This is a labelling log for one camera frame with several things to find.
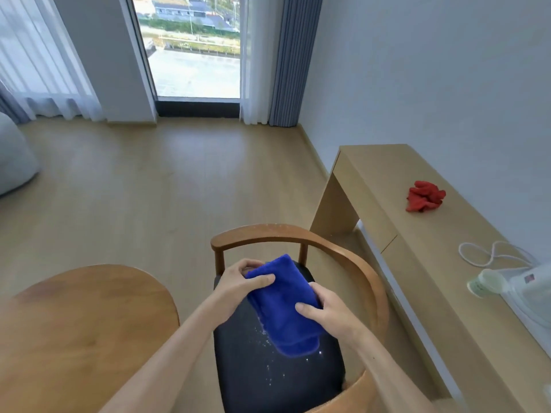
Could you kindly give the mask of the person's right hand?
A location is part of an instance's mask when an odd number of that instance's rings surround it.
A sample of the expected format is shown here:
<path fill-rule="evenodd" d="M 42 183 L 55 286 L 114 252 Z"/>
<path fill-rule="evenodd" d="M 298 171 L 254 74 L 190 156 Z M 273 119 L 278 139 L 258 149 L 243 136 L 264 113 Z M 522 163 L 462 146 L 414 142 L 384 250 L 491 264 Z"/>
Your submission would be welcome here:
<path fill-rule="evenodd" d="M 319 325 L 327 333 L 338 340 L 354 344 L 363 332 L 369 331 L 335 292 L 316 282 L 311 282 L 309 285 L 320 301 L 320 309 L 323 308 L 324 320 Z"/>

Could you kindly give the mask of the person's left hand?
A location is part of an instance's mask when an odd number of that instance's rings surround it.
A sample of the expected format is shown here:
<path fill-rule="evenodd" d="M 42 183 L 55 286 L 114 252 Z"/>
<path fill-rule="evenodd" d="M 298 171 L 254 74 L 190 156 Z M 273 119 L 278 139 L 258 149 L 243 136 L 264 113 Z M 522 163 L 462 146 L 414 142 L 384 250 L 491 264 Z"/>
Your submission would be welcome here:
<path fill-rule="evenodd" d="M 225 269 L 213 292 L 216 301 L 215 307 L 220 318 L 219 324 L 227 321 L 238 305 L 251 293 L 245 289 L 246 274 L 262 265 L 264 265 L 262 261 L 241 259 Z"/>

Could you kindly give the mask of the blue microfiber cloth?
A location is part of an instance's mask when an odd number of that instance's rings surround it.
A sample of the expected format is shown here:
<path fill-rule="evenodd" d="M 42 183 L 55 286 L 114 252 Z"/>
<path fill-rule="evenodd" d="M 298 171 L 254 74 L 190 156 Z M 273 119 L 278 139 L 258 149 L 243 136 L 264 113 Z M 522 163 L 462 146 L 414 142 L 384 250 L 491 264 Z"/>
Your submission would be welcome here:
<path fill-rule="evenodd" d="M 314 354 L 325 330 L 295 310 L 297 302 L 321 305 L 309 282 L 288 254 L 251 270 L 246 278 L 274 274 L 272 285 L 252 291 L 247 299 L 268 338 L 284 356 L 297 358 Z"/>

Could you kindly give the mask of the person's left forearm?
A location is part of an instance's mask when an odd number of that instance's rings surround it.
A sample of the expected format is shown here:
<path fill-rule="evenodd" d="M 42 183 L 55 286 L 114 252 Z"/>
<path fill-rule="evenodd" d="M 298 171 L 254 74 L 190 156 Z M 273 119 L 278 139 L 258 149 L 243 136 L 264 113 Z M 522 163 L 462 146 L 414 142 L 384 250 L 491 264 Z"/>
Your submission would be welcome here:
<path fill-rule="evenodd" d="M 210 335 L 242 300 L 213 292 L 99 413 L 170 413 Z"/>

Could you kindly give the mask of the person's right forearm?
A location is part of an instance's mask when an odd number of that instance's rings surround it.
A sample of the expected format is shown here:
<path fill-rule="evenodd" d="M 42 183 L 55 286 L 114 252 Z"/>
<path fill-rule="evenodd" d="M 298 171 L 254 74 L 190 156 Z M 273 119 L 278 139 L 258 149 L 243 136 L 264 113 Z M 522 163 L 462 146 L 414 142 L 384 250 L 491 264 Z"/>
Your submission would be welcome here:
<path fill-rule="evenodd" d="M 439 413 L 366 326 L 354 326 L 350 342 L 389 413 Z"/>

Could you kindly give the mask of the wooden chair with black seat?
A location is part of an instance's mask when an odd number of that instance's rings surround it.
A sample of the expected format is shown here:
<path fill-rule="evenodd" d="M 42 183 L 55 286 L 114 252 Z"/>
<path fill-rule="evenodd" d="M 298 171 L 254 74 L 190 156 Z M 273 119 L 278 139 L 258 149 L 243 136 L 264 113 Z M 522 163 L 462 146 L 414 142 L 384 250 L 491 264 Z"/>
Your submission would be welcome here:
<path fill-rule="evenodd" d="M 316 247 L 346 271 L 365 278 L 361 290 L 369 325 L 384 339 L 389 302 L 380 277 L 360 256 L 306 229 L 281 223 L 256 224 L 214 236 L 217 286 L 225 270 L 224 252 L 253 243 L 300 244 L 298 261 L 285 254 L 251 274 L 273 273 L 273 285 L 253 291 L 213 333 L 219 388 L 225 413 L 367 413 L 376 397 L 368 372 L 345 384 L 341 348 L 313 320 L 295 310 L 297 302 L 318 306 L 306 267 Z"/>

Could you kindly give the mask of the long light wooden desk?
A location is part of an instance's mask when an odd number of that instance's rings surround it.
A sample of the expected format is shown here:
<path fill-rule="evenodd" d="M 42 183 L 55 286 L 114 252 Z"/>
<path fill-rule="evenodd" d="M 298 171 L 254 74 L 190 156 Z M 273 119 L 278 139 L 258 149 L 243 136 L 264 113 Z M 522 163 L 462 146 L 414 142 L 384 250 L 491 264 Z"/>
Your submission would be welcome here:
<path fill-rule="evenodd" d="M 446 191 L 436 210 L 409 213 L 423 180 Z M 551 359 L 501 296 L 478 298 L 481 269 L 458 252 L 505 238 L 411 146 L 341 146 L 311 231 L 329 238 L 362 222 L 379 269 L 438 390 L 472 413 L 551 413 Z"/>

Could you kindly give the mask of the red crumpled cloth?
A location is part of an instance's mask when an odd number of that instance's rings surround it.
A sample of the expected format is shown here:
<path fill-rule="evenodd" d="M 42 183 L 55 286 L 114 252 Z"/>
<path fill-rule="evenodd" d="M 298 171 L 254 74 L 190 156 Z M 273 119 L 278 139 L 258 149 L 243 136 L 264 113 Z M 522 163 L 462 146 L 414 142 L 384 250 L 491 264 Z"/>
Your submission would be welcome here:
<path fill-rule="evenodd" d="M 435 184 L 423 180 L 414 182 L 407 196 L 409 213 L 423 213 L 438 209 L 446 197 L 446 191 L 439 189 Z"/>

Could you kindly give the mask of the round wooden table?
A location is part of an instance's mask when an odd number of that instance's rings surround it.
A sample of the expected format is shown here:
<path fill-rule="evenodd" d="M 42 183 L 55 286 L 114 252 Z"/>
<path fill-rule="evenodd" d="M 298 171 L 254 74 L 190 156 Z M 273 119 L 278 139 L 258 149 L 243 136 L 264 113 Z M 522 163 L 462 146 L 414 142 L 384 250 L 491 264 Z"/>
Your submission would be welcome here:
<path fill-rule="evenodd" d="M 76 268 L 0 303 L 0 413 L 98 413 L 180 326 L 154 276 Z"/>

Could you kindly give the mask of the white steam iron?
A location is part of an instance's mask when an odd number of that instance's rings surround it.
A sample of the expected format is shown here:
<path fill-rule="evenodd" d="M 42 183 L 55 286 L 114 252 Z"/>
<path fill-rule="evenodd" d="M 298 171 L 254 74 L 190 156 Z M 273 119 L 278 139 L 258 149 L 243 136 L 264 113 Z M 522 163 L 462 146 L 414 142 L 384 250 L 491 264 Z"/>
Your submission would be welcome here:
<path fill-rule="evenodd" d="M 500 295 L 551 359 L 551 262 L 531 268 L 483 269 L 467 282 L 478 298 Z"/>

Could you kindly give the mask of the white sheer curtain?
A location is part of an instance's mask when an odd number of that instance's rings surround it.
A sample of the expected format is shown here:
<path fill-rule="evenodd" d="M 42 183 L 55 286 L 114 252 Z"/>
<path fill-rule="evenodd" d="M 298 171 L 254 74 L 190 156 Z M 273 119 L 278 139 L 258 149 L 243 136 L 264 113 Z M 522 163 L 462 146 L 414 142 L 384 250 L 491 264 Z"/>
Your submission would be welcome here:
<path fill-rule="evenodd" d="M 240 3 L 240 120 L 268 124 L 285 0 Z"/>
<path fill-rule="evenodd" d="M 53 0 L 0 0 L 0 91 L 17 122 L 106 119 Z"/>

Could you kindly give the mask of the grey curtain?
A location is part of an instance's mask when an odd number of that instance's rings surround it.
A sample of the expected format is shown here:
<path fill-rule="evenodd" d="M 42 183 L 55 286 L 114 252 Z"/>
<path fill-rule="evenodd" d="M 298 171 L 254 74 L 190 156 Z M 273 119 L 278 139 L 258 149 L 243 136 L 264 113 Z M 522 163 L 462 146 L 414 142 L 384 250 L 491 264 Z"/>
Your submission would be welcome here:
<path fill-rule="evenodd" d="M 284 0 L 268 124 L 298 124 L 323 0 Z"/>

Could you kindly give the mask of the glass window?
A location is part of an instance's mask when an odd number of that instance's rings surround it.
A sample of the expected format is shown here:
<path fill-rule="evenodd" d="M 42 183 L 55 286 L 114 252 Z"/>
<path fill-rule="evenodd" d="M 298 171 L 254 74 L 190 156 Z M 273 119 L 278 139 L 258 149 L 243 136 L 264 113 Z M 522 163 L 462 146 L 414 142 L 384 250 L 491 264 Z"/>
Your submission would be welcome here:
<path fill-rule="evenodd" d="M 128 0 L 156 98 L 238 102 L 240 0 Z"/>

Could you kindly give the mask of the grey beanbag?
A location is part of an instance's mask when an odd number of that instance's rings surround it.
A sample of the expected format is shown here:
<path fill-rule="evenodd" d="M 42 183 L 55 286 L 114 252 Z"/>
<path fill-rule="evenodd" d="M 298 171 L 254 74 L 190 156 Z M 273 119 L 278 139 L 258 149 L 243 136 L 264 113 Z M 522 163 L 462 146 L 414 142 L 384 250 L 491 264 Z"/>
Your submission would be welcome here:
<path fill-rule="evenodd" d="M 0 112 L 0 196 L 23 186 L 39 172 L 39 162 L 23 132 Z"/>

